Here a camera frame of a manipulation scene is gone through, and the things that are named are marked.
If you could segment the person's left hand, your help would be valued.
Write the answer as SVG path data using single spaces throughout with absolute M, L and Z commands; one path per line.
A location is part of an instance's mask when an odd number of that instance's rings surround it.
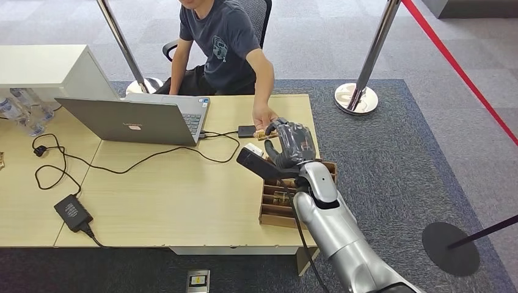
M 252 118 L 256 130 L 266 129 L 279 116 L 267 104 L 254 104 Z

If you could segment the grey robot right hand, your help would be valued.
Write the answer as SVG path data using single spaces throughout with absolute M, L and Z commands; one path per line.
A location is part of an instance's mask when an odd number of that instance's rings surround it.
M 279 117 L 270 123 L 264 134 L 270 136 L 274 131 L 279 138 L 282 152 L 279 153 L 269 139 L 265 140 L 264 147 L 275 166 L 292 168 L 316 159 L 316 147 L 308 127 Z

